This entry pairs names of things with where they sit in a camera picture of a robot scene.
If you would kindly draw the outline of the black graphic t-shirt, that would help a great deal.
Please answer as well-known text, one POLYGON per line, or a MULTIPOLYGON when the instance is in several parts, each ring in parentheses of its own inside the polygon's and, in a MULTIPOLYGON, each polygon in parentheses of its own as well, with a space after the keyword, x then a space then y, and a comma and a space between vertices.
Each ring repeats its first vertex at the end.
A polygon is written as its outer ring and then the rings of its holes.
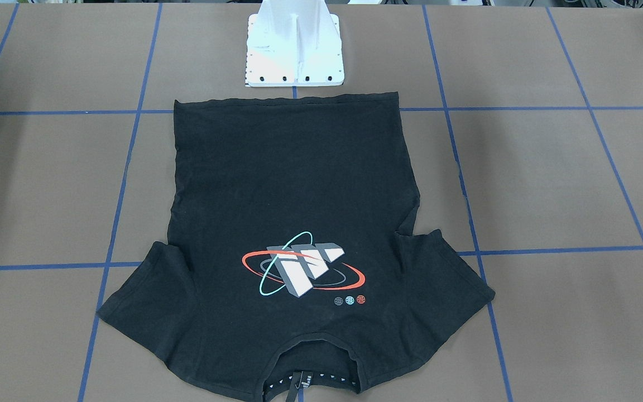
POLYGON ((396 93, 174 104, 167 241, 98 310, 215 394, 355 394, 495 297, 420 206, 396 93))

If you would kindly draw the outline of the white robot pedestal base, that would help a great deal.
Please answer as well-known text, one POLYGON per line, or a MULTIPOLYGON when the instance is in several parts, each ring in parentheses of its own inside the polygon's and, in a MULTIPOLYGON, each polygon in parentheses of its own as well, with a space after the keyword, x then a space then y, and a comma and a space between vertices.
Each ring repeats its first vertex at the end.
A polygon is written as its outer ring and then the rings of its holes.
POLYGON ((344 83, 339 18, 324 1, 263 1, 248 18, 248 87, 344 83))

